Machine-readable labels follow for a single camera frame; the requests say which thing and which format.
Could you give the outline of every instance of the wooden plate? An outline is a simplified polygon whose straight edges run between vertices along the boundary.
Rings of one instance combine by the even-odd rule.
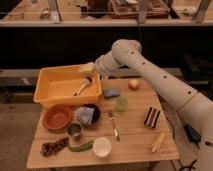
[[[47,129],[57,130],[70,123],[72,114],[68,106],[56,105],[47,110],[43,118],[43,126]]]

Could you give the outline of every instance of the apple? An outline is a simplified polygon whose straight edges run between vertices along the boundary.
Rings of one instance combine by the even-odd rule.
[[[137,90],[139,88],[139,81],[132,79],[129,81],[128,86],[131,90]]]

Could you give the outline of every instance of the floor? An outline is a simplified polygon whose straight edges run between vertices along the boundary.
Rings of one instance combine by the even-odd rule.
[[[177,113],[164,101],[162,107],[165,115],[175,128],[175,142],[180,154],[182,165],[189,165],[196,159],[197,147],[189,143],[182,123]],[[1,171],[27,171],[26,161],[29,154],[31,142],[35,134],[36,125],[39,119],[41,106],[34,103],[0,104],[0,170]],[[173,161],[159,162],[152,169],[153,171],[173,171],[181,168],[180,162]],[[146,171],[142,164],[96,166],[92,168],[79,167],[76,169],[63,168],[63,171]]]

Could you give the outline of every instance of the fork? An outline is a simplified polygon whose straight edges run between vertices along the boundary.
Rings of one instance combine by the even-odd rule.
[[[108,111],[108,116],[109,116],[109,119],[111,120],[111,123],[112,123],[112,126],[113,126],[113,130],[114,130],[114,133],[115,133],[115,137],[116,137],[117,141],[120,141],[120,137],[119,137],[117,128],[115,126],[113,112],[111,110]]]

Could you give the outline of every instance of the orange basket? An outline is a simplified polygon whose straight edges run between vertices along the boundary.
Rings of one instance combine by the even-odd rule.
[[[42,68],[39,72],[34,101],[41,103],[45,108],[58,104],[77,106],[96,103],[102,93],[100,77],[96,71],[90,75],[92,84],[79,96],[74,96],[85,79],[85,76],[78,72],[80,66]]]

